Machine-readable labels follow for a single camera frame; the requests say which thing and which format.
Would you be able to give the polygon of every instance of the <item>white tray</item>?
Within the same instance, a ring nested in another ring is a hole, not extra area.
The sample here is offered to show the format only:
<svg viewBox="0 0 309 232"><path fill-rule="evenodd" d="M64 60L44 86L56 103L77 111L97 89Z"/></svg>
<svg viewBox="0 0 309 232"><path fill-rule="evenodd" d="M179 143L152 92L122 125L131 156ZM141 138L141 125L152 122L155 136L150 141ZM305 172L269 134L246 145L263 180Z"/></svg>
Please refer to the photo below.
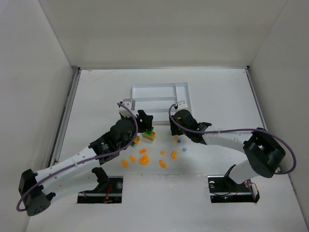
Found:
<svg viewBox="0 0 309 232"><path fill-rule="evenodd" d="M132 99L135 100L135 110L144 110L154 116L154 125L169 124L169 108L176 102L186 101L191 112L186 82L133 85Z"/></svg>

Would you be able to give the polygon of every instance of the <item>yellow block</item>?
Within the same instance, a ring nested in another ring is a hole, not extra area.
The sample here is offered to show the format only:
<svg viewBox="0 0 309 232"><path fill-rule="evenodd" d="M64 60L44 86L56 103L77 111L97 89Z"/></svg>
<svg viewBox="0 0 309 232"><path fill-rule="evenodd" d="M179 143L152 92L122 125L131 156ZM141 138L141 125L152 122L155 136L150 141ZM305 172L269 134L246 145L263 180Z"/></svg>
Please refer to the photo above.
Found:
<svg viewBox="0 0 309 232"><path fill-rule="evenodd" d="M151 132L150 135L146 134L146 133L143 133L142 136L146 139L149 139L151 141L153 141L155 139L155 132Z"/></svg>

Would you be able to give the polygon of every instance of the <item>white wall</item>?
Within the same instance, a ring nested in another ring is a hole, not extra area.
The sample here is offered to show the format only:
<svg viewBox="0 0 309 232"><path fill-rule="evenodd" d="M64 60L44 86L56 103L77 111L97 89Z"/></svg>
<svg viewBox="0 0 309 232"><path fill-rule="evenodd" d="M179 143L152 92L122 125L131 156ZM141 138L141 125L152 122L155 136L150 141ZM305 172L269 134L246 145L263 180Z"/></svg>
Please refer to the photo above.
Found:
<svg viewBox="0 0 309 232"><path fill-rule="evenodd" d="M285 139L297 155L291 174L309 224L309 1L289 0L263 43L250 73L268 129ZM290 168L287 154L284 167Z"/></svg>
<svg viewBox="0 0 309 232"><path fill-rule="evenodd" d="M37 0L0 0L0 226L24 231L21 173L51 152L72 70Z"/></svg>
<svg viewBox="0 0 309 232"><path fill-rule="evenodd" d="M286 0L39 0L79 66L250 65Z"/></svg>

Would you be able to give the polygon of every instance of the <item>rectangular opening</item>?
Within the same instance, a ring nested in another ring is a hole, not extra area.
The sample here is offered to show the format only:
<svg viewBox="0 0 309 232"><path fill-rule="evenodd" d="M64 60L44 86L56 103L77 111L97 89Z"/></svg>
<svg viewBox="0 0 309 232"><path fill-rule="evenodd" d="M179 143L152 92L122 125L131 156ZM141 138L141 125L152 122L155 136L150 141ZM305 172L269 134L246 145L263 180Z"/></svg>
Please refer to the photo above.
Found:
<svg viewBox="0 0 309 232"><path fill-rule="evenodd" d="M157 101L137 101L135 102L136 109L143 109L143 110L159 110L159 109L166 109L169 110L170 106L177 102L175 99L167 99L162 98Z"/></svg>
<svg viewBox="0 0 309 232"><path fill-rule="evenodd" d="M79 192L77 197L77 203L80 204L115 204L122 202L122 188L123 177L122 176L109 176L108 185L101 191L89 190Z"/></svg>
<svg viewBox="0 0 309 232"><path fill-rule="evenodd" d="M231 185L223 176L208 177L211 203L256 203L259 193L255 185Z"/></svg>
<svg viewBox="0 0 309 232"><path fill-rule="evenodd" d="M171 86L165 86L165 84L161 86L151 86L151 87L136 87L133 86L132 98L156 98L156 97L176 97L176 89L175 84Z"/></svg>

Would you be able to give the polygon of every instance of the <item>red wire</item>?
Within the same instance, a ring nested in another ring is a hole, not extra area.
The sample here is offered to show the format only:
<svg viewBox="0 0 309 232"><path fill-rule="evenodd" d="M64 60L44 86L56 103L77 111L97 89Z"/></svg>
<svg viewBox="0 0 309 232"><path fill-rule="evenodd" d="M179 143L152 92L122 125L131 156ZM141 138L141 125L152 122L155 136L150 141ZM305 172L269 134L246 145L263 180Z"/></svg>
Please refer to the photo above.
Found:
<svg viewBox="0 0 309 232"><path fill-rule="evenodd" d="M104 200L103 200L103 203L104 203L104 202L105 202L105 200L107 199L108 194L110 193L110 191L111 191L111 190L112 190L112 185L109 185L109 186L108 186L107 193L106 193L105 198L104 198Z"/></svg>

